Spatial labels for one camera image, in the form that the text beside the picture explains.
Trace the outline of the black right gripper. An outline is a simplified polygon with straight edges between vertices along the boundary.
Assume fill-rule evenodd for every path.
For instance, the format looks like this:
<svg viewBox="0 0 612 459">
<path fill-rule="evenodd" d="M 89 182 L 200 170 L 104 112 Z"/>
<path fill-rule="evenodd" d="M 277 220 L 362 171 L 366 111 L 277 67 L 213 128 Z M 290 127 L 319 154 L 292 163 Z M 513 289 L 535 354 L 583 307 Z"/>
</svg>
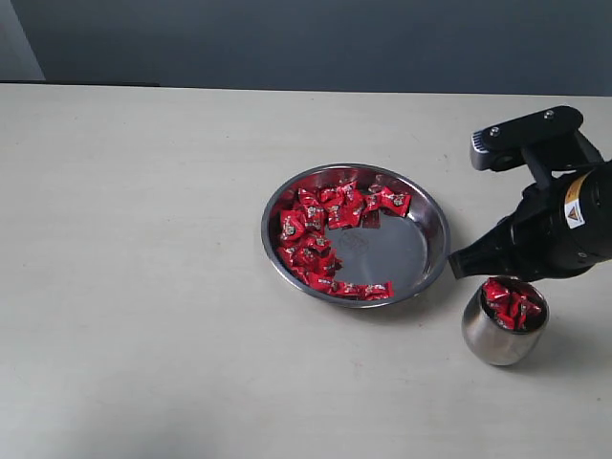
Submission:
<svg viewBox="0 0 612 459">
<path fill-rule="evenodd" d="M 504 241 L 492 229 L 453 252 L 448 263 L 456 279 L 568 278 L 611 259 L 611 163 L 580 132 L 576 140 L 583 161 L 562 170 L 523 153 L 534 183 L 500 223 Z"/>
</svg>

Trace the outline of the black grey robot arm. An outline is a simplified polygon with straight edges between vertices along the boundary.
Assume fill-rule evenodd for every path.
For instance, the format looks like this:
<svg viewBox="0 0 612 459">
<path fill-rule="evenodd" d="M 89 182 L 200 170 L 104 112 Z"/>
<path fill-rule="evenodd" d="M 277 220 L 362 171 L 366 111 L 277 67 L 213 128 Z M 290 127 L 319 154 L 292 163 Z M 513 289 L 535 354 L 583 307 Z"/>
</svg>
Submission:
<svg viewBox="0 0 612 459">
<path fill-rule="evenodd" d="M 449 256 L 456 278 L 563 279 L 610 260 L 611 163 L 580 132 L 520 153 L 534 183 L 513 213 Z"/>
</svg>

